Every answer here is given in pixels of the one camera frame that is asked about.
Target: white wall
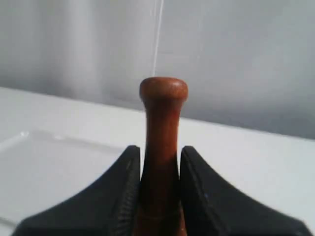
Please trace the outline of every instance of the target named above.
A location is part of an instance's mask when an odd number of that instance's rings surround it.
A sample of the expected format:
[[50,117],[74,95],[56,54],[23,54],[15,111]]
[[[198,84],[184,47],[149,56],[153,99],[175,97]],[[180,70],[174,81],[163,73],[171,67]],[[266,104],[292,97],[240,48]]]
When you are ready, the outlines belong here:
[[315,138],[313,0],[2,0],[0,86],[141,109],[187,81],[183,116]]

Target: black plastic object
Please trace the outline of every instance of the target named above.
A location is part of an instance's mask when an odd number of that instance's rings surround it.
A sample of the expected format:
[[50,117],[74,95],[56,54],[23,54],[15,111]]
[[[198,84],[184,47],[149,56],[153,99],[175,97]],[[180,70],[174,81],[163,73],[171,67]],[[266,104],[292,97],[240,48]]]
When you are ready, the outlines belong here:
[[303,222],[253,200],[221,178],[193,147],[181,156],[181,198],[189,236],[310,236]]
[[140,150],[128,146],[92,185],[23,220],[13,236],[130,236],[139,181]]

